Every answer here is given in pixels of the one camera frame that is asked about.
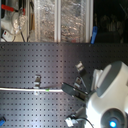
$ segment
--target cord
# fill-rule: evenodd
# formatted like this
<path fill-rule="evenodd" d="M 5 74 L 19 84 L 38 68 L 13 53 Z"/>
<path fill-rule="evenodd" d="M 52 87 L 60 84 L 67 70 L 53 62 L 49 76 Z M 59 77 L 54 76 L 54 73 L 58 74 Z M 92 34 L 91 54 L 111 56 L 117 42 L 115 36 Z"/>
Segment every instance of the cord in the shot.
<path fill-rule="evenodd" d="M 92 128 L 94 128 L 93 125 L 92 125 L 92 123 L 88 119 L 86 119 L 86 118 L 81 117 L 81 118 L 78 118 L 76 120 L 77 121 L 85 120 L 85 121 L 87 121 L 92 126 Z"/>
<path fill-rule="evenodd" d="M 5 40 L 3 37 L 1 37 L 1 39 L 3 39 L 5 42 L 8 42 L 7 40 Z"/>
<path fill-rule="evenodd" d="M 14 36 L 14 39 L 13 39 L 13 41 L 12 41 L 12 42 L 14 42 L 14 41 L 15 41 L 15 39 L 16 39 L 16 36 Z"/>
<path fill-rule="evenodd" d="M 39 91 L 39 92 L 63 92 L 61 89 L 19 89 L 19 88 L 0 88 L 1 91 Z"/>
<path fill-rule="evenodd" d="M 24 36 L 23 36 L 23 33 L 22 33 L 22 31 L 21 31 L 21 36 L 22 36 L 22 39 L 23 39 L 23 41 L 25 42 L 25 39 L 24 39 Z"/>

